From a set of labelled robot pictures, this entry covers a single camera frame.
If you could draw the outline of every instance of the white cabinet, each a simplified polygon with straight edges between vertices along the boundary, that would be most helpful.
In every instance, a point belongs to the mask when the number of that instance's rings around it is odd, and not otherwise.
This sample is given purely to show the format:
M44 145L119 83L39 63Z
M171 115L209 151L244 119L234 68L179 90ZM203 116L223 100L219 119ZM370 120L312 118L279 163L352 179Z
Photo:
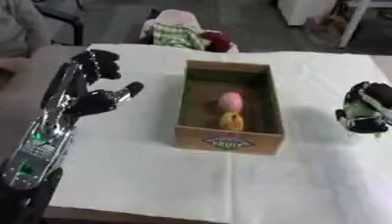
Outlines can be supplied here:
M328 13L336 0L279 0L288 25L303 25L307 18L322 17Z

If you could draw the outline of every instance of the green plaid cloth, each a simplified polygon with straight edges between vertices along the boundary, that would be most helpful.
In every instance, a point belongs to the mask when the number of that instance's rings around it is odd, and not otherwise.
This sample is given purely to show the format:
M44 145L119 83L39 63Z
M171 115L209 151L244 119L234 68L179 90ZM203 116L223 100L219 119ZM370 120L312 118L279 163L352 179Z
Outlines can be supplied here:
M196 32L182 25L154 24L152 35L154 45L157 46L175 46L204 51L210 44L209 40L201 38Z

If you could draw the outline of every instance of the metallic robotic arm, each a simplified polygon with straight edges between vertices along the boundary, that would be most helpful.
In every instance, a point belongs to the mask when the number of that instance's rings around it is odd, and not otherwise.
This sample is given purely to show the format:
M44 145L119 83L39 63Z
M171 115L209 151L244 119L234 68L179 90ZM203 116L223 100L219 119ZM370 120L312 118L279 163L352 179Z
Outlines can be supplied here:
M42 99L42 116L0 168L1 223L38 223L62 176L61 162L77 121L114 110L143 89L142 83L133 82L116 92L88 92L99 79L121 78L116 60L112 52L86 51L57 72Z

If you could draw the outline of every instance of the white tablecloth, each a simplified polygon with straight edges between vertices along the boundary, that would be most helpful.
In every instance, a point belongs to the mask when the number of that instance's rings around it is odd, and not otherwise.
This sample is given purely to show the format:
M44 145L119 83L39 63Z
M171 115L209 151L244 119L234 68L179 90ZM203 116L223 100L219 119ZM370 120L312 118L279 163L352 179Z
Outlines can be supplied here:
M348 136L335 122L346 91L387 81L368 56L313 52L218 54L94 45L121 55L116 90L145 90L86 117L51 205L229 223L392 223L392 134ZM270 64L285 140L275 156L173 147L186 60Z

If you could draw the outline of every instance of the green led light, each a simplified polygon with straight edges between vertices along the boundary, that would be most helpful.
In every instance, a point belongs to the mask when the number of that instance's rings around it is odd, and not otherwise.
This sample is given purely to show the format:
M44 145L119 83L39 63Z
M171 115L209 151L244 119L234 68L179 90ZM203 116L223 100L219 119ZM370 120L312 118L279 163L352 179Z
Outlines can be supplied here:
M35 135L32 134L32 135L31 135L31 138L33 138L33 139L38 139L38 140L39 140L39 139L41 139L41 135L40 135L39 133L37 133L37 134L35 134Z
M19 175L32 175L32 165L28 161L24 161L17 173Z

